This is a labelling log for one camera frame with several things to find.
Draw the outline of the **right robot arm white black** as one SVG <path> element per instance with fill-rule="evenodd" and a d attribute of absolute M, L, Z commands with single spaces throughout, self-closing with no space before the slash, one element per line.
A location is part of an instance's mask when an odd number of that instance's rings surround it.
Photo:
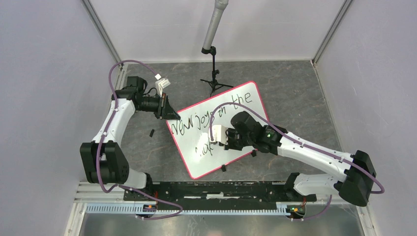
<path fill-rule="evenodd" d="M 376 171 L 368 153 L 339 152 L 309 142 L 286 129 L 262 125 L 248 112 L 233 116 L 231 128 L 212 126 L 212 143 L 224 150 L 243 150 L 253 147 L 262 153 L 292 158 L 323 171 L 318 175 L 292 173 L 284 187 L 284 195 L 291 201 L 314 194 L 337 194 L 343 200 L 365 207 L 373 194 Z"/>

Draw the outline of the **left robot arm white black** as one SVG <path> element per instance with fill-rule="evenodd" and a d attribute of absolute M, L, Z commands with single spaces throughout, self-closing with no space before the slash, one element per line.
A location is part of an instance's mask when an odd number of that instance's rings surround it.
<path fill-rule="evenodd" d="M 109 113 L 91 142 L 82 143 L 80 155 L 87 181 L 96 184 L 120 184 L 135 188 L 142 200 L 154 196 L 154 186 L 148 174 L 129 167 L 121 150 L 121 141 L 131 117 L 139 111 L 151 112 L 157 119 L 179 120 L 180 115 L 172 108 L 163 89 L 170 85 L 168 79 L 156 75 L 154 96 L 145 92 L 147 81 L 129 76 L 127 85 L 114 90 Z"/>

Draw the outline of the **whiteboard with pink frame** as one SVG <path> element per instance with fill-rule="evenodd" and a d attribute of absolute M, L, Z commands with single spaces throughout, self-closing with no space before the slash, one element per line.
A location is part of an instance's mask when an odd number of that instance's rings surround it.
<path fill-rule="evenodd" d="M 230 123 L 232 117 L 244 110 L 233 103 L 240 103 L 263 118 L 268 118 L 257 84 L 249 81 L 180 110 L 178 112 L 180 120 L 167 121 L 167 126 L 192 179 L 199 179 L 252 152 L 253 147 L 245 147 L 241 151 L 224 150 L 223 147 L 209 142 L 209 118 L 212 111 L 222 104 L 223 107 L 215 112 L 213 124 L 232 127 Z"/>

